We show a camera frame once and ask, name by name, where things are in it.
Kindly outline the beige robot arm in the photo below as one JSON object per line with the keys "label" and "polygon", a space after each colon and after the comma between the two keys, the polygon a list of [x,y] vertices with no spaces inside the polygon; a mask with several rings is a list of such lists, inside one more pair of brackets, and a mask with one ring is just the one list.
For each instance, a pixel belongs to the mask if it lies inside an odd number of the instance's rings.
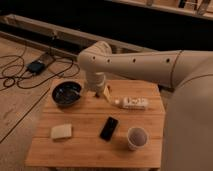
{"label": "beige robot arm", "polygon": [[77,61],[92,86],[99,72],[108,72],[172,88],[160,170],[213,171],[213,51],[114,54],[99,41],[81,51]]}

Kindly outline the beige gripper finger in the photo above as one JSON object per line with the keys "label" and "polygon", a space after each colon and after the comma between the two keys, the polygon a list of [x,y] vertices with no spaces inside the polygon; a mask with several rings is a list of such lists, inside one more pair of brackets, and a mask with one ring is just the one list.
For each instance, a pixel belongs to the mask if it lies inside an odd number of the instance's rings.
{"label": "beige gripper finger", "polygon": [[105,86],[104,91],[103,91],[103,96],[107,101],[111,100],[111,95],[108,86]]}

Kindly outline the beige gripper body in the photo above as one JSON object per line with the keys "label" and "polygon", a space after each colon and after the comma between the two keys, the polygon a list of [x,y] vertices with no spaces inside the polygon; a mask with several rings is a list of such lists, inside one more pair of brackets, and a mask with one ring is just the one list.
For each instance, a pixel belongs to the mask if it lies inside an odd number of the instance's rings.
{"label": "beige gripper body", "polygon": [[106,76],[103,72],[87,72],[85,85],[89,91],[100,95],[106,86]]}

